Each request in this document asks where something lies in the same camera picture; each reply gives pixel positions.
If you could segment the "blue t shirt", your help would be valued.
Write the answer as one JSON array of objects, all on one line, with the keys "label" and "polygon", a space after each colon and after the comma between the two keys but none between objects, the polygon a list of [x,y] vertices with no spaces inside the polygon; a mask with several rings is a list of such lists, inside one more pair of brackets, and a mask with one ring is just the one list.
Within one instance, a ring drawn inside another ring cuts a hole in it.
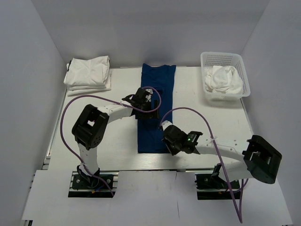
[{"label": "blue t shirt", "polygon": [[161,99],[158,119],[137,121],[137,151],[138,153],[168,153],[163,139],[163,131],[159,129],[162,117],[173,108],[173,89],[176,65],[152,67],[142,66],[141,86],[153,87],[155,91],[151,103]]}]

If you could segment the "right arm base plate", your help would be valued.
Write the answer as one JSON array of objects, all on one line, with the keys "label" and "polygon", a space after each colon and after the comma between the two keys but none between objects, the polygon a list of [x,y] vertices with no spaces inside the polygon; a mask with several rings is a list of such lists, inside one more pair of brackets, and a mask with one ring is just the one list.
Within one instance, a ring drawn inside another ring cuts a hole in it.
[{"label": "right arm base plate", "polygon": [[231,200],[227,182],[211,174],[196,174],[195,183],[198,200]]}]

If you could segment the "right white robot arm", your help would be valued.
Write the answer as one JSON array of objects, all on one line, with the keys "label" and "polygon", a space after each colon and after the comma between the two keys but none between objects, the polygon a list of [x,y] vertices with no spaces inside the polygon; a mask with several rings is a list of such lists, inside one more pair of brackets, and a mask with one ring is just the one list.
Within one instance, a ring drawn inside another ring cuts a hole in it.
[{"label": "right white robot arm", "polygon": [[232,181],[254,178],[265,184],[274,184],[282,154],[258,135],[246,141],[227,140],[203,136],[202,132],[185,133],[170,122],[162,126],[163,142],[171,155],[180,152],[198,155],[216,155],[233,161],[218,163],[212,173],[216,187],[222,188]]}]

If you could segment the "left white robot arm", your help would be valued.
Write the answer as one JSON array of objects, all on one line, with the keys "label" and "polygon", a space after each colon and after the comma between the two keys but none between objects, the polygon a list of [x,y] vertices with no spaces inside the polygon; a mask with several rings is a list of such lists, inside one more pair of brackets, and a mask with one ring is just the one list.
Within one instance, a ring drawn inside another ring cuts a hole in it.
[{"label": "left white robot arm", "polygon": [[160,101],[147,100],[138,105],[124,103],[111,104],[97,108],[91,104],[84,107],[71,132],[78,143],[80,157],[83,162],[77,172],[83,182],[90,188],[99,184],[100,169],[97,163],[97,146],[101,143],[109,123],[135,116],[136,119],[158,119]]}]

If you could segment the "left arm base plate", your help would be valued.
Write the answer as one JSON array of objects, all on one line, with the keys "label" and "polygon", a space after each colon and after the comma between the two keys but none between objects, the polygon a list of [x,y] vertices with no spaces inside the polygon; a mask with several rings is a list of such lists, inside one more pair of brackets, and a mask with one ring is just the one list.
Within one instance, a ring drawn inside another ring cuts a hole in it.
[{"label": "left arm base plate", "polygon": [[[105,172],[100,175],[115,193],[118,185],[118,172]],[[112,194],[101,180],[89,184],[78,172],[73,171],[71,176],[69,198],[112,198]]]}]

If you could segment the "white t shirt stack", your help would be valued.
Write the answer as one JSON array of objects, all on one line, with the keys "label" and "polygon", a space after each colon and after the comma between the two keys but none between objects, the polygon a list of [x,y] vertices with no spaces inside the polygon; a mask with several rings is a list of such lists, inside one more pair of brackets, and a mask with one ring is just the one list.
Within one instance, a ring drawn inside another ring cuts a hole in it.
[{"label": "white t shirt stack", "polygon": [[64,84],[67,95],[111,90],[111,69],[109,56],[89,60],[73,58],[67,65]]}]

